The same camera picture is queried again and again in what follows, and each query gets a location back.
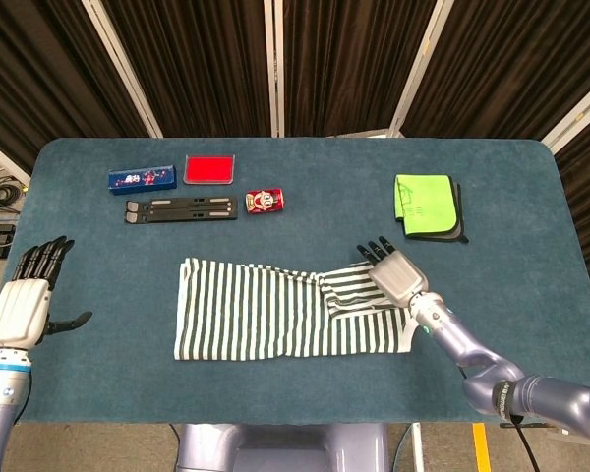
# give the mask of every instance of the black and white striped cloth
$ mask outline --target black and white striped cloth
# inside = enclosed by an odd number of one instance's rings
[[[175,359],[408,352],[417,323],[390,304],[370,279],[371,268],[300,272],[186,259]]]

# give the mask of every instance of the blue box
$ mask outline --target blue box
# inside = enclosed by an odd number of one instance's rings
[[[114,195],[176,189],[175,166],[161,165],[142,169],[110,170],[107,188]]]

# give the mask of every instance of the robotic hand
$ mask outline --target robotic hand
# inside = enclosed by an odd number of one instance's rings
[[[32,386],[29,350],[45,335],[76,329],[91,317],[91,312],[85,312],[69,322],[49,320],[50,297],[61,263],[73,245],[73,240],[61,236],[30,248],[0,293],[0,468],[27,384],[29,394]]]
[[[374,268],[370,277],[388,299],[408,309],[411,317],[460,368],[478,368],[464,379],[463,390],[480,413],[498,415],[514,424],[529,414],[590,439],[590,387],[540,376],[525,376],[511,361],[478,341],[461,324],[428,280],[384,237],[358,250]]]

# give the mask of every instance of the green towel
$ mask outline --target green towel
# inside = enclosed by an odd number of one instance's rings
[[[409,238],[461,241],[463,235],[461,189],[448,175],[395,176],[395,219],[404,224]]]

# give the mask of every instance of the floor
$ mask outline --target floor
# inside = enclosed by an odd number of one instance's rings
[[[0,287],[4,270],[5,262],[0,261]],[[391,460],[406,426],[388,427]],[[546,430],[526,430],[525,434],[542,470],[590,472],[590,445],[555,439]],[[493,471],[533,470],[514,430],[488,425],[487,436]],[[472,425],[423,423],[422,441],[427,471],[477,470]],[[176,440],[167,425],[24,422],[11,435],[3,471],[169,471],[175,453]],[[413,470],[410,439],[396,470]]]

